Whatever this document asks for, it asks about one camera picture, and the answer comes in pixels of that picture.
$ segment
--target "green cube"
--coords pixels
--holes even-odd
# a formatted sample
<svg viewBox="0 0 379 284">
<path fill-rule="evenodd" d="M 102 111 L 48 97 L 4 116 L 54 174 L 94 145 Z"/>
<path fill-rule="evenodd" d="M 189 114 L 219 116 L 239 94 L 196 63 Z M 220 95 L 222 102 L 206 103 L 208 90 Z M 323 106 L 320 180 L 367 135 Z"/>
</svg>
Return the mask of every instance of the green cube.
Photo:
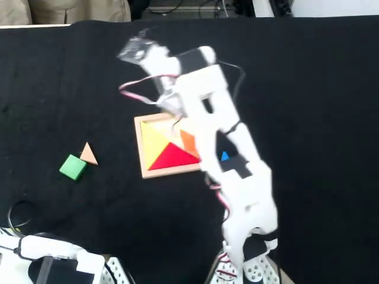
<svg viewBox="0 0 379 284">
<path fill-rule="evenodd" d="M 59 171 L 73 180 L 77 180 L 83 172 L 87 163 L 81 159 L 70 155 Z"/>
</svg>

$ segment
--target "wooden puzzle frame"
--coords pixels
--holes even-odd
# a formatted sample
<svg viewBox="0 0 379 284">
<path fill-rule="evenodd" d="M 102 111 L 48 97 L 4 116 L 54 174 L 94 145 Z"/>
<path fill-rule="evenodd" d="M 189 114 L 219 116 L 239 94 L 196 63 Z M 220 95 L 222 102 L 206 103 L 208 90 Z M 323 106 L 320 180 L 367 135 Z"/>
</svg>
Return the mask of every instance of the wooden puzzle frame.
<svg viewBox="0 0 379 284">
<path fill-rule="evenodd" d="M 137 136 L 137 144 L 138 144 L 138 153 L 140 157 L 141 173 L 142 173 L 143 179 L 155 178 L 158 176 L 174 175 L 177 173 L 194 172 L 196 170 L 200 170 L 199 164 L 187 164 L 185 166 L 167 167 L 165 169 L 158 169 L 158 170 L 145 169 L 141 122 L 159 121 L 159 120 L 167 120 L 167 119 L 172 119 L 172 116 L 166 113 L 144 115 L 142 117 L 134 118 L 134 125 L 136 127 L 136 136 Z"/>
</svg>

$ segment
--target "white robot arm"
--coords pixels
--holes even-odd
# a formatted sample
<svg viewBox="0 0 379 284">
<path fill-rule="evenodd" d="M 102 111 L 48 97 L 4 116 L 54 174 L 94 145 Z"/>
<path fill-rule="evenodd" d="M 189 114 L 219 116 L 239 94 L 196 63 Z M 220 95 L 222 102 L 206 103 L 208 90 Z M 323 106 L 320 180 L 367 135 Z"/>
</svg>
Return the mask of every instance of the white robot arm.
<svg viewBox="0 0 379 284">
<path fill-rule="evenodd" d="M 194 123 L 200 168 L 214 181 L 211 188 L 217 190 L 226 207 L 222 226 L 224 253 L 220 259 L 228 257 L 236 270 L 230 274 L 242 279 L 246 262 L 256 261 L 278 244 L 274 236 L 278 222 L 271 170 L 259 157 L 247 126 L 240 121 L 214 50 L 205 46 L 172 57 L 168 53 L 166 47 L 138 36 L 128 42 L 119 58 L 140 65 L 154 78 L 159 91 L 155 104 L 159 108 L 188 117 Z M 239 152 L 228 160 L 227 166 L 216 156 L 218 131 Z M 247 256 L 244 245 L 252 235 L 262 236 L 260 241 L 265 249 Z"/>
</svg>

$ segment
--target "tangram puzzle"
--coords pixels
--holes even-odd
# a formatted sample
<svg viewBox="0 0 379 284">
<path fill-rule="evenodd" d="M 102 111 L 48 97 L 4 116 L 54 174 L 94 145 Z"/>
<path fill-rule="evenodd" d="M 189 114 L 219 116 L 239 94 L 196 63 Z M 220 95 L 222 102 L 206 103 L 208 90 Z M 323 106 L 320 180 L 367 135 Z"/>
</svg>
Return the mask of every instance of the tangram puzzle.
<svg viewBox="0 0 379 284">
<path fill-rule="evenodd" d="M 200 169 L 191 121 L 176 122 L 169 114 L 134 118 L 143 178 Z"/>
</svg>

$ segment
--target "black table surface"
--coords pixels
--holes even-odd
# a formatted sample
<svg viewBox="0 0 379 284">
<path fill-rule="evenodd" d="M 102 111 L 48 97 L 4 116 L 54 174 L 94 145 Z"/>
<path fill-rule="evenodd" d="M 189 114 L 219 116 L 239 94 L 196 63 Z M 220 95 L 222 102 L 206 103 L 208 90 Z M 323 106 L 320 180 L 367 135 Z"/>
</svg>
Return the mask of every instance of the black table surface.
<svg viewBox="0 0 379 284">
<path fill-rule="evenodd" d="M 147 27 L 173 54 L 212 46 L 247 73 L 237 107 L 272 169 L 283 269 L 297 283 L 374 283 L 378 17 L 0 30 L 0 225 L 28 200 L 28 233 L 114 254 L 137 283 L 203 282 L 223 208 L 200 172 L 141 178 L 133 117 L 159 111 L 117 91 L 145 76 L 116 55 Z M 238 71 L 223 69 L 232 86 Z M 152 82 L 133 90 L 156 93 Z M 74 182 L 58 170 L 87 141 L 99 166 Z"/>
</svg>

